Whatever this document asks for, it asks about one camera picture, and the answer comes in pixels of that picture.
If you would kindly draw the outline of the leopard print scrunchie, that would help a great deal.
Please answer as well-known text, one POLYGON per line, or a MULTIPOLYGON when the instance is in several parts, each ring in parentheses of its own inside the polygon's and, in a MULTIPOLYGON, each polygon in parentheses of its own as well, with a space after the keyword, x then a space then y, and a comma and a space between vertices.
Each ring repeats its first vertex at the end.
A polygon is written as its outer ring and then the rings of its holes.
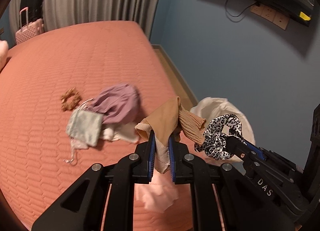
POLYGON ((234 154, 226 150, 226 141, 229 136, 234 136, 239 141, 244 140, 241 121, 234 114, 222 115, 212 119, 203 133, 203 144, 195 143, 194 149, 196 152, 204 151, 208 157, 217 161, 230 159, 234 154))

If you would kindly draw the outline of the pink cloth piece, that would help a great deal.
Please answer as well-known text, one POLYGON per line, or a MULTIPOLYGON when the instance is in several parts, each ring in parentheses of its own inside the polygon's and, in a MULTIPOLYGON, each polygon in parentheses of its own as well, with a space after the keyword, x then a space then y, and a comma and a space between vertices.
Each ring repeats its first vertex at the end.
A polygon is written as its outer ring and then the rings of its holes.
POLYGON ((135 185, 135 200, 143 202, 149 211, 164 213, 178 198, 170 171, 161 174, 155 170, 149 184, 135 185))

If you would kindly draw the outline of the white red patterned sock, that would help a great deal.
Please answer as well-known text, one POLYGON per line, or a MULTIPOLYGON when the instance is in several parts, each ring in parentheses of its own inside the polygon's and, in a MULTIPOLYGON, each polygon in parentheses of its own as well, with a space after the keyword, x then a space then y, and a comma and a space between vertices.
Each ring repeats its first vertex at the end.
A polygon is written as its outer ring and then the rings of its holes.
POLYGON ((103 124, 99 138, 108 142, 122 140, 129 143, 137 143, 139 136, 136 133, 135 126, 135 122, 128 124, 103 124))

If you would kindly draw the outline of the beige stocking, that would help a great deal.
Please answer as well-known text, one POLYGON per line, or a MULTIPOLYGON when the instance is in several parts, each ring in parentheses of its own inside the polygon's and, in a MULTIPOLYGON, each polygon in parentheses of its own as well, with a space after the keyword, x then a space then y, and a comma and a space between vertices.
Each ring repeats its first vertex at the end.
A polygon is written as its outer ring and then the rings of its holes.
POLYGON ((155 169, 164 174, 170 167, 169 137, 174 136, 180 141, 180 132, 196 144, 204 142, 206 120, 186 110, 181 99, 176 96, 154 110, 135 126, 136 132, 145 140, 149 139, 151 132, 155 134, 156 157, 155 169))

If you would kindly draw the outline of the purple cloth pouch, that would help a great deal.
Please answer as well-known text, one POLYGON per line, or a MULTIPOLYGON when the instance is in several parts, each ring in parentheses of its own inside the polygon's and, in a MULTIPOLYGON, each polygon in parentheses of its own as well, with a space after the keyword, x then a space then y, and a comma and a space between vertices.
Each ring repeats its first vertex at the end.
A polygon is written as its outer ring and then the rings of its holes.
POLYGON ((140 94, 131 84, 121 83, 103 90, 87 106, 88 111, 103 115, 103 124, 128 124, 140 111, 140 94))

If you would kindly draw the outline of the grey drawstring pouch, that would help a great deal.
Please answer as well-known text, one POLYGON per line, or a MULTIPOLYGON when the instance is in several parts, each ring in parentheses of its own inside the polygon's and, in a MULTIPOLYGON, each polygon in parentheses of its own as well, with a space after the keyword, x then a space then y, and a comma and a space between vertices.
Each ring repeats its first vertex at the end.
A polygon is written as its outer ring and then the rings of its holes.
POLYGON ((103 115, 87 110, 75 109, 68 121, 66 133, 69 137, 96 146, 101 133, 103 115))

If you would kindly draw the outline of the white lined trash bin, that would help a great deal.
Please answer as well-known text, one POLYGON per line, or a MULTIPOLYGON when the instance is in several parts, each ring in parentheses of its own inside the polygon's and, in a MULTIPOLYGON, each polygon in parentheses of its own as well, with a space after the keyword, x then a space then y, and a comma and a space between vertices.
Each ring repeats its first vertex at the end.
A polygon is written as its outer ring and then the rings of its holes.
MULTIPOLYGON (((246 118, 246 116, 233 104, 231 104, 226 98, 212 98, 206 97, 202 99, 197 106, 192 107, 190 110, 191 113, 202 117, 206 120, 205 130, 208 127, 210 121, 216 117, 234 114, 236 115, 242 124, 242 136, 244 139, 255 145, 255 138, 253 129, 246 118)), ((204 156, 204 160, 213 165, 221 165, 222 163, 238 163, 241 162, 241 159, 234 155, 230 159, 225 160, 215 160, 213 158, 208 157, 204 151, 200 152, 204 156)))

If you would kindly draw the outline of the pink white striped cloth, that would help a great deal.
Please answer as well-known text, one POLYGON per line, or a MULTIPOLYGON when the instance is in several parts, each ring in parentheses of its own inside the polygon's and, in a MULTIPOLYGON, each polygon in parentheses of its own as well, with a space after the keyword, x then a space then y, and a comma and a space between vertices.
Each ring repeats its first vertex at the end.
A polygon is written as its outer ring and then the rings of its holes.
POLYGON ((70 159, 64 159, 65 163, 71 164, 75 160, 76 150, 87 150, 88 145, 78 139, 71 138, 71 156, 70 159))

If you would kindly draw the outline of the brown scrunchie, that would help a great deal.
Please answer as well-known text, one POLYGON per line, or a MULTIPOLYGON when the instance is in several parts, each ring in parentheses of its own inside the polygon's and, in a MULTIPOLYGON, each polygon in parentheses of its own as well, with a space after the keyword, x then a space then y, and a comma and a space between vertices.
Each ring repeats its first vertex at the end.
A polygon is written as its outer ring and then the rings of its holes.
POLYGON ((76 88, 71 88, 60 97, 60 100, 62 111, 72 111, 77 107, 82 97, 76 88))

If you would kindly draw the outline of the salmon quilted bed mattress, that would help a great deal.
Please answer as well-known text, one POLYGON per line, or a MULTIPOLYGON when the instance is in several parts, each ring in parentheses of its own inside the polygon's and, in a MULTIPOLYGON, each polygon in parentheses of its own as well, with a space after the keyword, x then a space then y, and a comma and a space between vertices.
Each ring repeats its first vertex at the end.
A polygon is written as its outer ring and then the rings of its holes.
POLYGON ((73 25, 36 36, 9 51, 1 72, 1 191, 17 218, 35 220, 91 165, 101 174, 135 145, 101 142, 68 164, 69 112, 61 95, 76 88, 84 100, 117 83, 135 85, 146 113, 175 92, 148 39, 134 22, 73 25))

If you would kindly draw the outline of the pink suitcase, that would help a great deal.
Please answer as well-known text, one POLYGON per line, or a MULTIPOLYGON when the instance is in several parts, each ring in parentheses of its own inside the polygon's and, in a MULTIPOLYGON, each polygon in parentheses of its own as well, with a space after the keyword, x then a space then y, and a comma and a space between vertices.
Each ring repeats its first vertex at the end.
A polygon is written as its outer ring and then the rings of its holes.
POLYGON ((44 33, 43 19, 37 19, 35 22, 29 23, 28 7, 23 8, 19 13, 20 29, 15 33, 16 44, 21 44, 35 36, 44 33), (26 25, 22 25, 22 13, 25 11, 26 25))

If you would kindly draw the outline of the black suitcase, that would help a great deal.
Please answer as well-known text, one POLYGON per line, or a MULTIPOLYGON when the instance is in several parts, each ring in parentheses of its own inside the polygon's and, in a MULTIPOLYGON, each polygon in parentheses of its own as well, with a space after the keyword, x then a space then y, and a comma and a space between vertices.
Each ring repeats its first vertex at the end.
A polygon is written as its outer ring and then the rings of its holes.
POLYGON ((28 7, 29 23, 43 18, 43 0, 21 0, 20 11, 26 7, 28 7))

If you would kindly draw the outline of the beige wall socket panel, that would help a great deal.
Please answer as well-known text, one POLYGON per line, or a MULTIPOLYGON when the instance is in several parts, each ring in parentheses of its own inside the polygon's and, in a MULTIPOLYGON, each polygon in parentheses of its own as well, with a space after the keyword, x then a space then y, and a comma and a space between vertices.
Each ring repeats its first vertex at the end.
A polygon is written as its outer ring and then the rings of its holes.
POLYGON ((272 9, 269 6, 263 4, 255 4, 250 8, 251 13, 254 13, 269 22, 272 22, 274 25, 278 26, 279 28, 286 30, 287 25, 289 23, 290 18, 275 9, 272 9))

